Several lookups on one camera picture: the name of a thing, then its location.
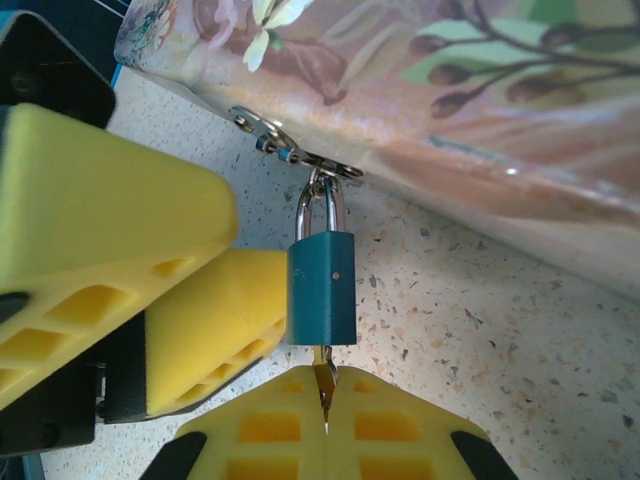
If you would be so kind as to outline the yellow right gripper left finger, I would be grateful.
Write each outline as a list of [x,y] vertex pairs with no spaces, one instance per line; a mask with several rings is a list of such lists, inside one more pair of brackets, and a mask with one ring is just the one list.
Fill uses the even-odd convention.
[[324,479],[314,368],[298,366],[182,425],[145,479]]

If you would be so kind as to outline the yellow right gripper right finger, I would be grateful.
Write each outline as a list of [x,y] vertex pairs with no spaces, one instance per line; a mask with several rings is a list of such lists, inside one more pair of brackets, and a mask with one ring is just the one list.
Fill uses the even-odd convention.
[[515,479],[473,422],[373,374],[341,367],[329,411],[328,479]]

